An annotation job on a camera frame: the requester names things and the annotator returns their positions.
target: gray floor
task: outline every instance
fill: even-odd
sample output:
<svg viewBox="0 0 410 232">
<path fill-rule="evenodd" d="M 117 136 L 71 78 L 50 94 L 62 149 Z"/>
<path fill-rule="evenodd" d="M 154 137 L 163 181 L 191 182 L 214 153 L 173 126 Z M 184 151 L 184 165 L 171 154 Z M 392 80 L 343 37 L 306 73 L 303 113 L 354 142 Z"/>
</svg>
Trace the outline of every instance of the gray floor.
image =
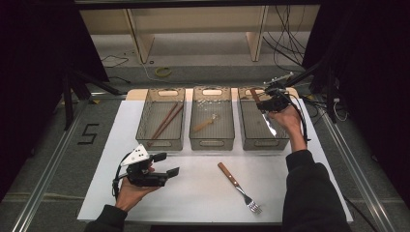
<svg viewBox="0 0 410 232">
<path fill-rule="evenodd" d="M 307 42 L 308 33 L 299 33 L 298 36 L 301 42 L 304 44 Z M 215 84 L 216 80 L 220 85 L 231 87 L 259 85 L 272 77 L 287 73 L 275 66 L 273 51 L 266 43 L 263 44 L 259 62 L 251 62 L 246 37 L 243 33 L 157 35 L 149 57 L 149 61 L 153 64 L 145 65 L 147 72 L 144 67 L 138 65 L 133 53 L 131 38 L 128 36 L 96 36 L 93 39 L 102 58 L 116 55 L 129 59 L 128 62 L 116 68 L 106 68 L 109 76 L 119 76 L 131 82 L 126 83 L 118 78 L 111 79 L 110 85 L 123 91 L 167 86 L 192 87 L 197 84 Z M 124 60 L 112 58 L 106 59 L 103 63 L 111 67 L 121 61 Z M 278 58 L 278 63 L 287 69 L 298 69 L 283 57 Z M 156 77 L 155 68 L 165 66 L 171 68 L 172 75 L 165 78 Z M 300 95 L 309 94 L 308 83 L 309 79 L 296 86 Z M 89 87 L 92 92 L 103 92 L 95 86 L 90 85 Z M 121 103 L 121 99 L 103 97 L 95 97 L 95 99 L 100 99 L 100 101 L 98 104 L 90 102 L 83 112 L 68 149 L 58 165 L 39 209 L 32 218 L 28 231 L 83 230 L 85 222 L 76 220 L 76 216 Z M 315 114 L 312 106 L 307 108 L 311 115 Z M 44 131 L 41 142 L 35 148 L 35 156 L 26 161 L 8 195 L 0 204 L 0 231 L 12 231 L 30 192 L 41 179 L 63 135 L 64 117 L 64 105 L 59 104 Z M 319 114 L 312 117 L 311 121 L 315 123 L 316 132 L 341 192 L 374 224 L 368 206 L 349 174 L 323 118 Z M 87 124 L 98 124 L 88 130 L 97 134 L 96 139 L 93 144 L 79 145 L 78 142 L 90 141 L 90 137 L 82 136 Z M 357 131 L 354 122 L 348 118 L 344 122 L 337 121 L 337 126 L 366 173 L 371 187 L 385 207 L 396 231 L 410 231 L 409 209 L 395 192 L 378 163 L 371 158 L 371 152 L 361 138 L 360 132 Z M 349 206 L 349 209 L 355 220 L 351 224 L 353 231 L 371 231 L 363 218 L 352 207 Z M 126 231 L 147 232 L 150 229 L 150 225 L 127 224 L 126 226 Z M 213 230 L 202 228 L 198 231 Z"/>
</svg>

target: black cable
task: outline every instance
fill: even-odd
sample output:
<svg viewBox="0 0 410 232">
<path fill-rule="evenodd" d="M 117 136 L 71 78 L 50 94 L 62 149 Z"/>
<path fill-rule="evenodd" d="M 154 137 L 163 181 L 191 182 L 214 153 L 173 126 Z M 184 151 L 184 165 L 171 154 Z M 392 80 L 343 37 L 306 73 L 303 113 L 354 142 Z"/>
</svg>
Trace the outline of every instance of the black cable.
<svg viewBox="0 0 410 232">
<path fill-rule="evenodd" d="M 108 56 L 106 56 L 105 58 L 101 59 L 101 61 L 106 60 L 108 57 L 114 57 L 114 58 L 117 58 L 117 59 L 120 59 L 120 60 L 125 60 L 125 61 L 123 61 L 123 62 L 121 62 L 121 63 L 118 63 L 118 64 L 116 64 L 116 65 L 114 65 L 114 66 L 105 66 L 106 68 L 114 68 L 114 67 L 117 67 L 117 66 L 119 66 L 119 65 L 122 65 L 122 64 L 124 64 L 124 63 L 126 63 L 126 62 L 129 61 L 129 58 L 127 58 L 127 57 L 118 57 L 118 56 L 115 56 L 115 55 L 108 55 Z"/>
<path fill-rule="evenodd" d="M 326 114 L 326 111 L 324 111 L 322 115 L 320 115 L 320 117 L 316 120 L 316 122 L 314 122 L 313 126 L 315 126 L 325 114 Z"/>
<path fill-rule="evenodd" d="M 121 160 L 121 162 L 123 162 L 130 154 L 131 153 L 126 154 Z M 120 189 L 118 188 L 118 184 L 120 183 L 121 178 L 124 178 L 124 177 L 121 177 L 121 178 L 119 177 L 120 170 L 121 170 L 121 162 L 120 164 L 118 164 L 118 168 L 117 168 L 117 171 L 115 172 L 114 180 L 112 180 L 112 195 L 115 196 L 115 200 L 117 200 L 118 194 L 120 192 Z"/>
<path fill-rule="evenodd" d="M 374 232 L 377 232 L 378 230 L 371 223 L 371 221 L 365 216 L 365 214 L 363 214 L 362 211 L 360 211 L 359 208 L 357 208 L 344 194 L 342 194 L 342 196 L 343 196 L 343 199 L 347 201 L 347 203 L 349 203 L 359 213 L 359 215 L 362 216 L 362 218 L 367 222 L 367 224 L 371 227 L 371 229 L 373 229 Z"/>
<path fill-rule="evenodd" d="M 316 117 L 317 115 L 319 115 L 319 109 L 317 108 L 317 106 L 315 105 L 315 104 L 312 104 L 312 103 L 310 103 L 310 102 L 308 102 L 308 101 L 304 101 L 305 102 L 305 104 L 306 105 L 310 105 L 310 106 L 312 106 L 315 110 L 316 110 L 316 112 L 314 113 L 314 115 L 308 115 L 309 116 L 309 118 L 314 118 L 314 117 Z"/>
<path fill-rule="evenodd" d="M 285 24 L 284 24 L 284 22 L 283 22 L 283 19 L 282 19 L 282 17 L 280 16 L 280 13 L 279 13 L 279 11 L 278 11 L 278 6 L 275 6 L 275 8 L 276 8 L 276 10 L 277 10 L 277 13 L 278 13 L 280 22 L 281 22 L 282 26 L 283 26 L 283 27 L 285 28 L 285 30 L 286 30 L 286 26 L 285 26 Z M 293 36 L 293 34 L 290 33 L 290 31 L 286 30 L 286 32 L 288 33 L 289 36 L 291 36 L 291 37 L 296 41 L 296 43 L 297 43 L 301 48 L 306 49 L 303 45 L 301 45 L 301 43 L 299 43 L 298 39 L 296 39 L 296 38 Z"/>
<path fill-rule="evenodd" d="M 284 46 L 284 45 L 278 43 L 277 40 L 275 40 L 275 38 L 271 35 L 270 32 L 268 32 L 268 35 L 269 35 L 269 37 L 271 38 L 271 40 L 273 40 L 275 43 L 277 43 L 281 48 L 286 49 L 286 50 L 288 50 L 288 51 L 294 51 L 294 50 L 291 50 L 289 47 L 286 47 L 286 46 Z"/>
<path fill-rule="evenodd" d="M 301 64 L 301 62 L 299 61 L 299 59 L 298 59 L 298 57 L 296 56 L 296 54 L 295 54 L 295 51 L 294 51 L 294 49 L 293 49 L 293 41 L 292 41 L 292 37 L 290 36 L 290 23 L 289 23 L 289 17 L 290 17 L 290 7 L 289 7 L 289 5 L 288 6 L 286 6 L 286 12 L 287 12 L 287 15 L 286 15 L 286 23 L 285 23 L 285 27 L 287 27 L 287 37 L 288 37 L 288 45 L 290 44 L 290 48 L 291 48 L 291 50 L 292 50 L 292 53 L 293 53 L 293 56 L 295 57 L 295 59 L 298 61 L 298 64 Z"/>
<path fill-rule="evenodd" d="M 298 53 L 300 54 L 301 53 L 301 51 L 299 50 L 299 48 L 298 48 L 298 46 L 294 43 L 294 40 L 298 43 L 298 45 L 300 45 L 300 46 L 302 46 L 300 43 L 299 43 L 299 41 L 295 38 L 295 36 L 293 36 L 293 34 L 290 32 L 290 22 L 289 22 L 289 17 L 290 17 L 290 6 L 288 5 L 287 6 L 287 9 L 288 9 L 288 11 L 287 11 L 287 19 L 286 19 L 286 23 L 287 23 L 287 35 L 288 35 L 288 37 L 289 37 L 289 41 L 290 41 L 290 47 L 292 48 L 292 50 L 293 50 L 293 45 L 292 44 L 294 44 L 295 45 L 295 48 L 296 48 L 296 50 L 298 51 Z"/>
<path fill-rule="evenodd" d="M 280 53 L 281 55 L 283 55 L 284 57 L 286 57 L 287 59 L 289 59 L 289 60 L 292 61 L 293 63 L 297 64 L 298 66 L 302 66 L 298 61 L 295 61 L 295 60 L 292 59 L 290 56 L 284 54 L 281 50 L 277 49 L 276 47 L 273 47 L 273 46 L 265 39 L 265 37 L 262 37 L 262 38 L 263 38 L 263 40 L 266 42 L 266 44 L 268 44 L 268 46 L 269 46 L 271 49 L 277 51 L 278 53 Z"/>
<path fill-rule="evenodd" d="M 299 29 L 301 28 L 302 22 L 304 21 L 306 7 L 307 5 L 304 5 L 304 11 L 302 12 L 301 22 L 299 22 L 298 29 L 296 30 L 295 35 L 299 33 Z"/>
<path fill-rule="evenodd" d="M 113 78 L 121 79 L 121 80 L 124 80 L 125 82 L 131 84 L 131 82 L 130 82 L 129 80 L 126 80 L 126 79 L 124 79 L 124 78 L 121 78 L 120 76 L 114 75 L 114 76 L 110 76 L 110 77 L 109 77 L 109 79 L 113 79 Z"/>
</svg>

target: wooden stick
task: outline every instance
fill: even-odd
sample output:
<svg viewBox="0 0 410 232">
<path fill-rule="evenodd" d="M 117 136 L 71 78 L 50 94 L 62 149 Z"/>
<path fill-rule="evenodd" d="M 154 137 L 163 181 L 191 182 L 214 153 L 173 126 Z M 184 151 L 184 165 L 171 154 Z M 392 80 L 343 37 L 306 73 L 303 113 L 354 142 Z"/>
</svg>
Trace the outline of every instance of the wooden stick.
<svg viewBox="0 0 410 232">
<path fill-rule="evenodd" d="M 164 124 L 164 126 L 162 127 L 162 129 L 158 132 L 158 134 L 152 138 L 152 139 L 157 139 L 161 133 L 163 132 L 163 130 L 166 129 L 166 127 L 168 127 L 168 125 L 172 122 L 172 120 L 174 120 L 174 118 L 177 116 L 177 114 L 184 108 L 184 105 L 181 105 L 178 110 L 175 112 L 174 115 L 172 115 L 172 117 Z"/>
<path fill-rule="evenodd" d="M 151 137 L 151 139 L 155 139 L 154 137 L 157 135 L 157 133 L 160 131 L 160 129 L 162 128 L 163 124 L 166 122 L 166 120 L 168 120 L 169 116 L 171 115 L 172 111 L 174 111 L 175 107 L 178 105 L 177 102 L 175 102 L 175 104 L 172 106 L 172 108 L 169 110 L 169 112 L 166 114 L 166 116 L 162 119 L 162 122 L 160 123 L 160 125 L 157 127 L 157 129 L 155 130 L 153 136 Z"/>
<path fill-rule="evenodd" d="M 174 120 L 174 118 L 178 115 L 178 113 L 179 113 L 183 108 L 184 108 L 184 105 L 182 104 L 182 105 L 178 108 L 178 110 L 170 117 L 169 120 L 167 120 L 166 122 L 163 121 L 163 124 L 161 125 L 161 129 L 158 130 L 158 132 L 156 132 L 156 134 L 154 134 L 154 136 L 151 137 L 151 139 L 157 139 L 157 138 L 161 135 L 161 133 L 166 129 L 166 127 L 168 127 L 168 125 L 172 122 L 172 120 Z M 148 147 L 151 147 L 153 144 L 154 144 L 154 142 L 148 142 L 148 143 L 147 143 Z"/>
</svg>

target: metal frame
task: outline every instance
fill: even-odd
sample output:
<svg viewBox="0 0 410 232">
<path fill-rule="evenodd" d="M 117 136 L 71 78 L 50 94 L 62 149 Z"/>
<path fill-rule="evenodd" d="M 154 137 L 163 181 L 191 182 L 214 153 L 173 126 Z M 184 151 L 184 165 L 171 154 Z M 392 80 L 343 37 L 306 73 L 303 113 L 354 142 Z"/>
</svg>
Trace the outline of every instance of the metal frame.
<svg viewBox="0 0 410 232">
<path fill-rule="evenodd" d="M 319 110 L 321 111 L 321 114 L 326 114 L 323 109 Z M 355 156 L 344 140 L 344 137 L 338 129 L 338 126 L 336 124 L 333 124 L 332 120 L 328 117 L 327 114 L 323 116 L 323 120 L 329 132 L 331 133 L 331 136 L 335 141 L 337 148 L 340 151 L 340 154 L 343 157 L 343 160 L 346 163 L 346 166 L 349 169 L 349 172 L 352 175 L 352 178 L 355 181 L 356 186 L 358 187 L 364 201 L 366 202 L 368 209 L 370 210 L 379 230 L 386 232 L 396 231 L 392 221 L 387 215 L 386 209 L 380 202 L 373 188 L 370 186 L 365 173 L 357 163 Z"/>
<path fill-rule="evenodd" d="M 78 103 L 73 117 L 73 122 L 67 130 L 64 130 L 63 136 L 61 137 L 56 149 L 54 150 L 54 153 L 52 154 L 42 177 L 40 178 L 39 182 L 31 193 L 30 198 L 27 200 L 23 210 L 16 220 L 15 226 L 13 227 L 14 232 L 28 230 L 31 221 L 35 213 L 37 212 L 40 203 L 42 202 L 45 191 L 47 190 L 54 176 L 54 173 L 57 170 L 58 165 L 60 164 L 61 158 L 64 156 L 64 153 L 69 146 L 69 143 L 73 137 L 73 133 L 75 132 L 78 122 L 82 116 L 82 113 L 87 107 L 87 104 L 88 101 L 80 101 Z"/>
</svg>

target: cable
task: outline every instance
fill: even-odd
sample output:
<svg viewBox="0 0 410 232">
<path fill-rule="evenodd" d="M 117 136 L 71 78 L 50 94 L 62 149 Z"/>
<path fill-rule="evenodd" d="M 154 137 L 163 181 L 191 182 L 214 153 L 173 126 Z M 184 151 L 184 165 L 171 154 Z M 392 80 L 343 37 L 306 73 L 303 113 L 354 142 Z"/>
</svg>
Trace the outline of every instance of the cable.
<svg viewBox="0 0 410 232">
<path fill-rule="evenodd" d="M 163 83 L 168 83 L 168 84 L 193 84 L 193 85 L 200 85 L 200 86 L 204 85 L 204 84 L 196 83 L 196 82 L 179 82 L 179 81 L 166 81 L 166 80 L 161 80 L 161 79 L 154 79 L 154 78 L 150 77 L 150 75 L 148 74 L 147 68 L 145 68 L 145 65 L 143 63 L 141 63 L 141 66 L 144 68 L 144 71 L 147 75 L 147 78 L 150 79 L 150 80 L 153 80 L 153 81 L 163 82 Z M 219 85 L 207 85 L 207 86 L 210 86 L 210 87 L 218 86 L 219 87 Z"/>
<path fill-rule="evenodd" d="M 286 46 L 284 46 L 284 45 L 278 43 L 278 41 L 275 40 L 275 38 L 271 35 L 270 32 L 267 32 L 267 33 L 268 33 L 269 37 L 270 37 L 275 43 L 277 43 L 281 48 L 286 49 L 286 50 L 288 50 L 288 51 L 294 52 L 294 50 L 290 49 L 289 47 L 286 47 Z"/>
<path fill-rule="evenodd" d="M 130 82 L 129 80 L 126 80 L 126 79 L 121 78 L 121 77 L 116 76 L 116 75 L 114 75 L 114 76 L 110 76 L 110 77 L 109 77 L 109 79 L 113 79 L 113 78 L 121 79 L 121 80 L 124 80 L 125 82 L 127 82 L 127 83 L 131 84 L 131 82 Z"/>
<path fill-rule="evenodd" d="M 123 162 L 131 153 L 126 154 L 121 162 Z M 124 178 L 125 176 L 120 177 L 120 170 L 121 170 L 121 162 L 118 165 L 117 171 L 115 172 L 115 177 L 114 180 L 112 180 L 112 195 L 115 196 L 115 200 L 118 198 L 118 194 L 120 193 L 120 189 L 118 188 L 118 184 L 120 183 L 120 180 Z"/>
<path fill-rule="evenodd" d="M 277 49 L 276 47 L 274 47 L 273 45 L 271 45 L 266 39 L 265 37 L 262 37 L 263 40 L 266 42 L 266 44 L 269 45 L 269 47 L 271 49 L 273 49 L 274 51 L 277 51 L 278 53 L 280 53 L 281 55 L 283 55 L 284 57 L 286 57 L 287 59 L 289 59 L 290 61 L 292 61 L 293 63 L 297 64 L 298 66 L 302 66 L 298 61 L 295 61 L 294 59 L 290 58 L 289 56 L 287 56 L 286 54 L 284 54 L 282 51 L 280 51 L 279 49 Z"/>
<path fill-rule="evenodd" d="M 105 58 L 102 58 L 101 61 L 106 60 L 108 57 L 114 57 L 114 58 L 117 58 L 117 59 L 120 59 L 120 60 L 125 60 L 125 61 L 123 61 L 123 62 L 121 62 L 121 63 L 118 63 L 118 64 L 116 64 L 116 65 L 114 65 L 114 66 L 105 66 L 106 68 L 114 68 L 114 67 L 117 67 L 117 66 L 119 66 L 119 65 L 122 65 L 122 64 L 124 64 L 124 63 L 126 63 L 126 62 L 129 61 L 129 58 L 127 58 L 127 57 L 118 57 L 118 56 L 115 56 L 115 55 L 108 55 L 108 56 L 106 56 Z"/>
<path fill-rule="evenodd" d="M 347 201 L 358 213 L 362 216 L 362 218 L 367 222 L 367 224 L 373 229 L 374 232 L 377 232 L 376 227 L 371 223 L 371 221 L 360 211 L 344 194 L 342 194 L 343 199 Z"/>
<path fill-rule="evenodd" d="M 278 6 L 275 6 L 275 8 L 276 8 L 276 10 L 277 10 L 277 13 L 278 13 L 280 22 L 282 23 L 282 26 L 283 26 L 283 27 L 285 28 L 285 30 L 286 30 L 286 25 L 284 24 L 283 19 L 282 19 L 281 16 L 280 16 L 280 13 L 279 13 L 279 11 L 278 11 Z M 290 8 L 289 5 L 286 6 L 286 11 L 289 13 L 290 10 L 288 10 L 288 8 Z M 296 41 L 296 43 L 297 43 L 301 48 L 306 49 L 303 45 L 301 45 L 301 43 L 299 43 L 299 41 L 295 38 L 295 36 L 294 36 L 292 33 L 290 33 L 289 29 L 286 30 L 286 32 L 287 32 L 287 34 L 288 34 L 291 38 L 293 38 L 293 39 Z"/>
<path fill-rule="evenodd" d="M 347 116 L 349 115 L 349 113 L 346 112 L 346 115 L 344 116 L 344 119 L 341 119 L 340 116 L 337 114 L 336 105 L 337 105 L 337 102 L 335 102 L 335 104 L 334 104 L 334 112 L 335 112 L 335 115 L 337 116 L 337 118 L 338 118 L 341 122 L 346 121 L 346 120 L 347 120 Z"/>
<path fill-rule="evenodd" d="M 314 122 L 313 126 L 316 125 L 316 124 L 320 121 L 320 119 L 321 119 L 325 114 L 327 114 L 326 111 L 324 111 L 324 112 L 322 113 L 322 115 L 320 115 L 320 117 L 316 120 L 316 122 Z"/>
</svg>

